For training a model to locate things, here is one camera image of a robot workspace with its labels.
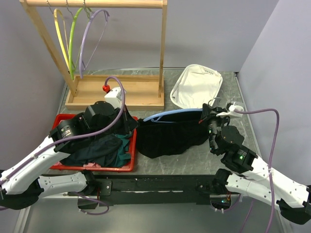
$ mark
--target red connector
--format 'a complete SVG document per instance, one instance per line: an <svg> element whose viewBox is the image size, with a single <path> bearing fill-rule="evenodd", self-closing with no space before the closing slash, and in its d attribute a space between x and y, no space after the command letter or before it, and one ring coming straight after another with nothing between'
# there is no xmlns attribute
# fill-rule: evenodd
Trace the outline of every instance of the red connector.
<svg viewBox="0 0 311 233"><path fill-rule="evenodd" d="M103 86L103 91L108 93L110 91L110 86L109 85L104 85Z"/></svg>

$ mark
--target wooden base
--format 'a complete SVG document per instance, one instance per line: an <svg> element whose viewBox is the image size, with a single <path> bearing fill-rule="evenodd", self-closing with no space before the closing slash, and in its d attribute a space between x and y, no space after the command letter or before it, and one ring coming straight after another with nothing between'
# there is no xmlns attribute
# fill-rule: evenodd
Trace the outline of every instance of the wooden base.
<svg viewBox="0 0 311 233"><path fill-rule="evenodd" d="M65 106L68 110L85 110L96 101L104 100L103 85L111 75L79 75L75 76L77 96L69 91ZM120 79L126 90L125 104L129 111L164 110L164 82L159 93L159 76L157 75L113 75ZM118 86L114 80L109 80L110 88Z"/></svg>

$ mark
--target wooden clothes rack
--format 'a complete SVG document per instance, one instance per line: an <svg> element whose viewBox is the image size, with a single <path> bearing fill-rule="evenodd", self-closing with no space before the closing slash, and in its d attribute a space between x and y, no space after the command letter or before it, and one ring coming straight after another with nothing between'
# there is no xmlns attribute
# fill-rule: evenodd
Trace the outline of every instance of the wooden clothes rack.
<svg viewBox="0 0 311 233"><path fill-rule="evenodd" d="M104 100L102 86L110 75L79 75L71 80L63 57L58 52L46 29L37 6L48 7L89 7L89 8L149 8L162 9L162 33L160 47L159 75L114 75L119 78L126 90L126 105L129 110L164 110L163 62L167 18L167 0L20 0L27 15L32 20L43 39L53 61L69 87L66 107L69 110L85 110L96 101ZM118 86L109 81L111 88Z"/></svg>

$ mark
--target yellow hanger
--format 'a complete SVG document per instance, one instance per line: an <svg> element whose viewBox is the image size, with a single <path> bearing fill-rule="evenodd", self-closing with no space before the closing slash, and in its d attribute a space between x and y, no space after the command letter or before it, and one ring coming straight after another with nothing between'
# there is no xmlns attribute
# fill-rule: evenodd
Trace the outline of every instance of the yellow hanger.
<svg viewBox="0 0 311 233"><path fill-rule="evenodd" d="M63 20L67 52L65 50L63 38L62 38L62 35L60 33L57 14ZM68 67L68 70L70 70L69 59L68 59L69 46L68 46L68 40L67 40L66 25L65 25L65 20L64 20L63 14L62 14L62 12L59 9L55 9L54 10L54 22L55 22L55 28L56 28L56 33L57 33L57 37L58 37L58 40L59 40L60 48L62 49L62 53L63 53L64 59L65 59L66 65Z"/></svg>

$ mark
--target blue hanger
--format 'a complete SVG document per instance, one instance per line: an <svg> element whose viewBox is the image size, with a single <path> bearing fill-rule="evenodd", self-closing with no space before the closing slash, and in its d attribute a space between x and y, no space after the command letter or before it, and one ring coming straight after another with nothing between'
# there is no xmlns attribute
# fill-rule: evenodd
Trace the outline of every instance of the blue hanger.
<svg viewBox="0 0 311 233"><path fill-rule="evenodd" d="M171 115L171 114L176 114L176 113L184 113L184 112L201 112L202 108L186 108L186 109L177 109L177 110L171 110L171 111L167 111L167 112L163 112L163 113L157 113L154 114L152 116L149 116L147 118L145 118L143 121L146 122L148 120L151 120L152 122L157 122L157 123L173 123L172 121L159 121L163 116L166 115Z"/></svg>

